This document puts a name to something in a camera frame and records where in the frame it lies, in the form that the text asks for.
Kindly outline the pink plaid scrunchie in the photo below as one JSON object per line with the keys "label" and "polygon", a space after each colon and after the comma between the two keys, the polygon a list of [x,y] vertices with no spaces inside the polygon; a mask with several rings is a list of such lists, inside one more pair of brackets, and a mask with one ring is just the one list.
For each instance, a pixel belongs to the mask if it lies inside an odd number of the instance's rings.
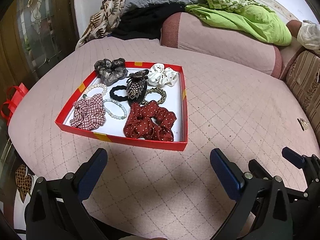
{"label": "pink plaid scrunchie", "polygon": [[106,112],[101,94],[94,94],[91,98],[82,98],[74,102],[73,107],[73,119],[69,122],[72,127],[91,131],[105,123]]}

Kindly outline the dark red dotted scrunchie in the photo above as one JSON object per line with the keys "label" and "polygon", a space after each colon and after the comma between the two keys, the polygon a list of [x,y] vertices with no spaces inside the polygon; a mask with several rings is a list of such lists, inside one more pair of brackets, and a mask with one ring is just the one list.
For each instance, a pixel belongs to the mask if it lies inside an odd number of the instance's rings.
{"label": "dark red dotted scrunchie", "polygon": [[172,142],[174,134],[171,129],[176,119],[174,112],[159,106],[155,100],[146,106],[134,102],[123,132],[127,138]]}

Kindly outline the black beaded hair claw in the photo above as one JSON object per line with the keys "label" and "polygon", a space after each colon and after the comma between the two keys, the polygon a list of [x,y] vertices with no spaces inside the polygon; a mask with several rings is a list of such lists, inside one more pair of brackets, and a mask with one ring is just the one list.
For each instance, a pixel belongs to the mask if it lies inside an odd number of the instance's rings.
{"label": "black beaded hair claw", "polygon": [[148,69],[129,74],[126,93],[129,101],[140,103],[147,90]]}

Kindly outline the grey sheer scrunchie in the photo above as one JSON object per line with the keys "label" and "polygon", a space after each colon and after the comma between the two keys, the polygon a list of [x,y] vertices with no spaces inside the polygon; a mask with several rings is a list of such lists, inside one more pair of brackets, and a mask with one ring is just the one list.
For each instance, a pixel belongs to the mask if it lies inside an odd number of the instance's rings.
{"label": "grey sheer scrunchie", "polygon": [[119,80],[125,79],[128,74],[124,58],[118,58],[112,61],[109,59],[98,60],[94,64],[94,70],[97,77],[107,87]]}

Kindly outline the white cherry print scrunchie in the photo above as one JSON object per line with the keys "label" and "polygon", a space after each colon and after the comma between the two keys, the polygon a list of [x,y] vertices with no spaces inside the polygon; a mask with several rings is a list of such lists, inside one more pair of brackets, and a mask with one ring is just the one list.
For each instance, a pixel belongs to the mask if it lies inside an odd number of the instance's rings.
{"label": "white cherry print scrunchie", "polygon": [[164,64],[156,63],[149,69],[147,82],[153,87],[162,88],[165,85],[172,87],[178,81],[178,76],[178,72],[170,67],[165,68]]}

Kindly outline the leopard print slipper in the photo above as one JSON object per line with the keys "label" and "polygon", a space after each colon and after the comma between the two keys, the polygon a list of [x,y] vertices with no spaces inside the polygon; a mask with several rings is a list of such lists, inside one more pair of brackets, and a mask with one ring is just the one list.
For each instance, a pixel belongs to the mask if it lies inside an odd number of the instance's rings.
{"label": "leopard print slipper", "polygon": [[21,164],[15,171],[15,183],[22,202],[25,201],[28,194],[31,194],[32,179],[24,164]]}

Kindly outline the striped floral cushion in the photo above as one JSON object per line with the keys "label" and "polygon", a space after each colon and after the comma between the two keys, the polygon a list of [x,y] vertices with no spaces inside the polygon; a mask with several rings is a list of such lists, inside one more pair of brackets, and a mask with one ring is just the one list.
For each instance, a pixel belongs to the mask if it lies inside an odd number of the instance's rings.
{"label": "striped floral cushion", "polygon": [[319,136],[319,57],[307,50],[300,53],[288,71],[286,84]]}

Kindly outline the red gift bag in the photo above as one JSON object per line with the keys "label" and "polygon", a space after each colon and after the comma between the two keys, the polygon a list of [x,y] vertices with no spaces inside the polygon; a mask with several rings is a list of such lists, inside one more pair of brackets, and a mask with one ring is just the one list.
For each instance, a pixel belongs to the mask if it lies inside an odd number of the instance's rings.
{"label": "red gift bag", "polygon": [[1,104],[1,117],[7,122],[7,126],[12,116],[23,98],[28,93],[27,87],[23,83],[19,86],[11,86],[6,91],[6,101]]}

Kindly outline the white cloth bundle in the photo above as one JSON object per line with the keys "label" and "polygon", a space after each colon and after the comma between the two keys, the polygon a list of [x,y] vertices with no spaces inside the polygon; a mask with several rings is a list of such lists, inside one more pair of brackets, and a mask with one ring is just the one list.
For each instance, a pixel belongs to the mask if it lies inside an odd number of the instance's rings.
{"label": "white cloth bundle", "polygon": [[320,49],[320,26],[317,23],[304,20],[297,34],[297,41],[306,49]]}

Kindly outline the leaf print cloth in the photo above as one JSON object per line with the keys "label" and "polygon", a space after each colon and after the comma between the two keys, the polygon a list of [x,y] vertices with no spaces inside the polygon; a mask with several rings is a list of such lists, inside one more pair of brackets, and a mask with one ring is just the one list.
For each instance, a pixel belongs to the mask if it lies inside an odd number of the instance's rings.
{"label": "leaf print cloth", "polygon": [[92,15],[83,35],[76,44],[76,49],[91,40],[104,38],[120,24],[125,0],[103,0],[100,10]]}

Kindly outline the pink bolster pillow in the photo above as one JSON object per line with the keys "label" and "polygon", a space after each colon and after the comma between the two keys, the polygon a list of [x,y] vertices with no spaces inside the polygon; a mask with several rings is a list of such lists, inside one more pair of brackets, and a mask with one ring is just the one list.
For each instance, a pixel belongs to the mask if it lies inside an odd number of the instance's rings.
{"label": "pink bolster pillow", "polygon": [[164,21],[161,45],[212,55],[280,78],[282,58],[276,46],[242,31],[211,27],[186,12]]}

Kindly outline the wooden glass door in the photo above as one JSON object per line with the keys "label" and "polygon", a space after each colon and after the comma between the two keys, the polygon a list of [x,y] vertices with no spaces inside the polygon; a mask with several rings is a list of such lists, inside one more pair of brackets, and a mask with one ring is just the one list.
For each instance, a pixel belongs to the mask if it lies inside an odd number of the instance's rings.
{"label": "wooden glass door", "polygon": [[11,86],[31,88],[78,39],[74,0],[1,0],[1,101]]}

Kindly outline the black clothing pile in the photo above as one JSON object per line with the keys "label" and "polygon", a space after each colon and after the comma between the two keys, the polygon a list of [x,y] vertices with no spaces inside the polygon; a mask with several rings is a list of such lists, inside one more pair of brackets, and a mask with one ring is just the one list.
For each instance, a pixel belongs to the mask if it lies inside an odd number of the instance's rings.
{"label": "black clothing pile", "polygon": [[121,16],[110,36],[121,40],[160,39],[164,21],[175,13],[184,12],[184,8],[181,3],[166,3],[133,9]]}

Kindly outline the green blanket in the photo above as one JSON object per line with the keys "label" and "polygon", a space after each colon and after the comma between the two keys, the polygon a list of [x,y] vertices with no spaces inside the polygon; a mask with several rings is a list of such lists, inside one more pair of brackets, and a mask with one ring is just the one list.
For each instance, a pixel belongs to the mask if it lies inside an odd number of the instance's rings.
{"label": "green blanket", "polygon": [[292,35],[280,17],[268,6],[255,0],[200,0],[185,7],[185,11],[205,24],[223,29],[243,31],[257,40],[288,46]]}

